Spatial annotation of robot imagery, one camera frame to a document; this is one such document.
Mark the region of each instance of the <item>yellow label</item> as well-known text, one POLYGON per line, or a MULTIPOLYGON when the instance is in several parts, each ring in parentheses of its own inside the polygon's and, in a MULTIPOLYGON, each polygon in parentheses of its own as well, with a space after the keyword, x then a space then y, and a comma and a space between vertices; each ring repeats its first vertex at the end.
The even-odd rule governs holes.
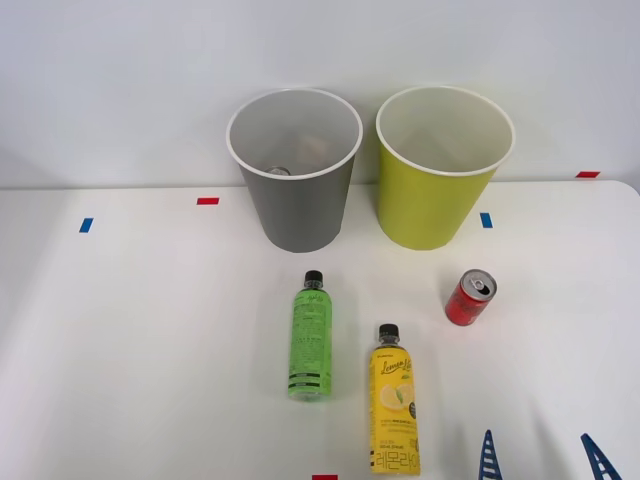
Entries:
POLYGON ((413 369, 401 348, 380 348, 369 364, 371 471, 420 475, 413 369))

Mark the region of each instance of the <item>bottle label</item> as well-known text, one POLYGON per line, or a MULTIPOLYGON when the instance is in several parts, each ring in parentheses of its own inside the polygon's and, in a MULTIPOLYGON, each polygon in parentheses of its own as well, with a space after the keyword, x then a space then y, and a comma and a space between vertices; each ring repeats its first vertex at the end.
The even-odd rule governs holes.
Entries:
POLYGON ((331 298, 303 290, 293 302, 289 395, 331 394, 331 298))
POLYGON ((401 348, 381 348, 369 363, 371 471, 420 474, 413 369, 401 348))

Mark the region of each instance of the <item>can lid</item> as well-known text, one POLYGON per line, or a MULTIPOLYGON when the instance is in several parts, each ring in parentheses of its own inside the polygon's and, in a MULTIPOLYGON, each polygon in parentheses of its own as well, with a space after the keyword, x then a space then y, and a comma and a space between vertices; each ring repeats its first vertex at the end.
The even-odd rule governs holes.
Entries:
POLYGON ((378 337, 398 337, 400 338, 400 332, 398 330, 398 326, 393 323, 385 323, 384 325, 380 325, 380 329, 378 330, 378 337))
POLYGON ((322 283, 322 272, 317 270, 309 270, 304 274, 304 282, 320 282, 322 283))
POLYGON ((291 175, 291 172, 284 167, 269 167, 265 169, 265 172, 270 173, 271 175, 282 175, 285 177, 291 175))
POLYGON ((469 270, 460 281, 462 290, 474 300, 488 302, 498 290, 495 279, 484 270, 469 270))

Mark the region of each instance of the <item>blue tape marker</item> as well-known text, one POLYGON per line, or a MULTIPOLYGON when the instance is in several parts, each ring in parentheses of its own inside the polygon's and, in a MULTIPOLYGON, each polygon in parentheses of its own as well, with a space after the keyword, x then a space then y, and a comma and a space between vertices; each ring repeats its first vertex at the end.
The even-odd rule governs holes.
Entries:
POLYGON ((488 213, 481 213, 480 220, 482 220, 483 228, 493 228, 493 223, 491 223, 491 215, 488 213))
POLYGON ((80 225, 80 233, 89 233, 89 229, 91 228, 92 223, 93 218, 85 218, 82 221, 82 225, 80 225))

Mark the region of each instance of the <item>white wall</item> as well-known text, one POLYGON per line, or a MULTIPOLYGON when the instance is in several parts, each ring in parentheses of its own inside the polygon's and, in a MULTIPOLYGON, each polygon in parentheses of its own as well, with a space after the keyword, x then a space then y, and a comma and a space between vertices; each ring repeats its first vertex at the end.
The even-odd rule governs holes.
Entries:
MULTIPOLYGON (((316 86, 371 127, 391 93, 457 84, 513 117, 503 179, 640 185, 632 0, 1 0, 0 186, 241 183, 224 128, 316 86)), ((354 181, 376 175, 369 135, 354 181)))

